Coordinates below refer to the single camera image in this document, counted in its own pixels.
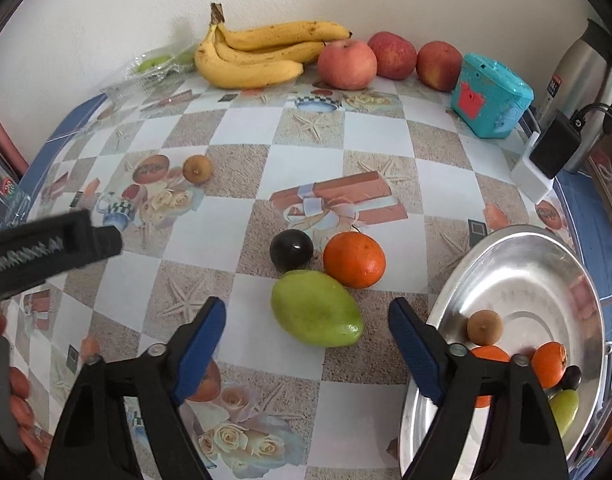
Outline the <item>person's left hand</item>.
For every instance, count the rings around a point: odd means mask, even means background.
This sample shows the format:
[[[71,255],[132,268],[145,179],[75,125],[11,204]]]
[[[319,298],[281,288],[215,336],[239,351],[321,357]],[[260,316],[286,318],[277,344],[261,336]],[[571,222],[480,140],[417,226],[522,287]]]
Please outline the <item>person's left hand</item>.
[[[3,337],[6,319],[0,315],[0,473],[30,476],[45,462],[50,441],[34,430],[34,414],[27,400],[29,379],[10,365],[10,344]]]

